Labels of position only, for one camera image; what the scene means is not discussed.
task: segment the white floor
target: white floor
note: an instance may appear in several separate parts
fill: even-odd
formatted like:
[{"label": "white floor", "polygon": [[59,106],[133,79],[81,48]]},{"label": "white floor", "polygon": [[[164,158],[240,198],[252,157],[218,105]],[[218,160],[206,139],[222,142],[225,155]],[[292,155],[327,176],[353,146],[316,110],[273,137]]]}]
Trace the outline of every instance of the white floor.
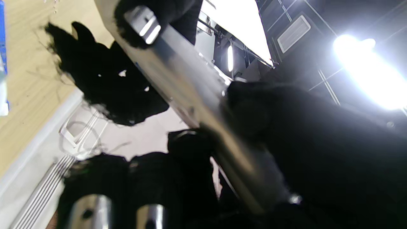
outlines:
[{"label": "white floor", "polygon": [[109,123],[101,136],[101,144],[106,153],[125,156],[130,160],[135,155],[167,152],[167,133],[187,128],[170,108],[134,127]]}]

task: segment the air vent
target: air vent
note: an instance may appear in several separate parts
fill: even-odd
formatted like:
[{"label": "air vent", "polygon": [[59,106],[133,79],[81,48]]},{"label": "air vent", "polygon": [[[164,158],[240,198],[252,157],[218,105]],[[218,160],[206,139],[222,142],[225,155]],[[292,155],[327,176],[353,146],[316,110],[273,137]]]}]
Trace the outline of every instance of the air vent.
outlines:
[{"label": "air vent", "polygon": [[311,25],[308,23],[305,17],[301,15],[277,39],[282,53],[287,52],[288,49],[290,49],[297,41],[299,41],[310,29]]},{"label": "air vent", "polygon": [[10,229],[33,228],[58,185],[62,185],[62,178],[75,161],[74,156],[64,155],[58,163],[51,166],[52,169],[43,177],[41,185],[33,192]]}]

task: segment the chrome tube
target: chrome tube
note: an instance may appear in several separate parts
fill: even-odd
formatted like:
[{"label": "chrome tube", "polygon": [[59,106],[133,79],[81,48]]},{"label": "chrome tube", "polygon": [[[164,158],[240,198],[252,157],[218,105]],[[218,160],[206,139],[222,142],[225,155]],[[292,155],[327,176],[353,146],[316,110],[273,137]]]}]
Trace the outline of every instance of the chrome tube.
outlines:
[{"label": "chrome tube", "polygon": [[[221,146],[215,159],[247,208],[262,214],[288,200],[289,192],[272,155],[237,135],[224,115],[228,113],[224,96],[230,80],[171,26],[162,31],[151,48],[130,46],[115,24],[118,2],[95,0],[105,27],[187,125],[205,127],[217,134]],[[137,20],[134,14],[131,16],[128,18]]]},{"label": "chrome tube", "polygon": [[112,201],[104,195],[87,195],[72,207],[67,229],[113,228]]},{"label": "chrome tube", "polygon": [[144,205],[136,212],[136,229],[165,229],[166,212],[162,205]]}]

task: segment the light fixture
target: light fixture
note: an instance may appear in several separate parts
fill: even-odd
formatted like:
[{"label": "light fixture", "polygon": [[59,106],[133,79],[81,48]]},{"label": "light fixture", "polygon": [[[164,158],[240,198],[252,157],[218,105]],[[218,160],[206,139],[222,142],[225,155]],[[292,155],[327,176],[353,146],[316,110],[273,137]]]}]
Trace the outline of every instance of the light fixture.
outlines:
[{"label": "light fixture", "polygon": [[359,41],[342,35],[334,42],[334,51],[359,88],[380,106],[401,109],[407,106],[407,81],[373,51],[376,41]]},{"label": "light fixture", "polygon": [[231,72],[233,70],[233,48],[232,46],[228,47],[228,68]]},{"label": "light fixture", "polygon": [[157,38],[158,33],[160,32],[160,30],[161,30],[161,26],[160,26],[160,25],[157,25],[157,26],[153,29],[153,31],[151,32],[151,34],[147,37],[146,43],[147,43],[147,44],[152,44],[152,43],[154,42],[154,40]]}]

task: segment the black fabric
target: black fabric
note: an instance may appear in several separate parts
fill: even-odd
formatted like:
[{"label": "black fabric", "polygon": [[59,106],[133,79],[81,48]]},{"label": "black fabric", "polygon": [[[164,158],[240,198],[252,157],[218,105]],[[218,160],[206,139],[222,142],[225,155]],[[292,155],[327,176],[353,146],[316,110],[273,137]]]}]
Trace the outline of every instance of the black fabric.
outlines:
[{"label": "black fabric", "polygon": [[331,219],[325,216],[319,216],[319,222],[317,223],[311,219],[307,211],[307,209],[304,209],[300,205],[281,203],[265,217],[263,227],[270,229],[340,228]]},{"label": "black fabric", "polygon": [[223,214],[238,212],[241,207],[239,199],[229,187],[229,184],[221,173],[219,173],[219,183],[222,186],[221,195],[219,197],[219,210]]},{"label": "black fabric", "polygon": [[179,163],[173,157],[153,152],[132,158],[127,183],[128,228],[136,228],[136,212],[148,204],[165,207],[168,229],[183,227],[185,179]]},{"label": "black fabric", "polygon": [[[407,225],[404,136],[367,115],[288,86],[233,82],[228,101],[237,112],[241,102],[246,110],[263,112],[238,116],[239,123],[255,122],[256,129],[246,124],[241,132],[268,146],[310,217],[318,218],[312,212],[320,209],[346,228]],[[253,117],[265,117],[263,128]]]},{"label": "black fabric", "polygon": [[114,229],[125,227],[126,177],[128,164],[124,157],[101,154],[76,162],[64,179],[64,191],[58,202],[57,229],[66,229],[73,204],[90,194],[105,195],[112,201]]},{"label": "black fabric", "polygon": [[[169,108],[116,42],[109,49],[96,43],[84,25],[74,22],[72,27],[78,40],[53,24],[45,30],[53,37],[51,48],[61,58],[59,68],[72,76],[90,105],[102,105],[108,119],[126,126]],[[119,76],[124,70],[126,76]]]}]

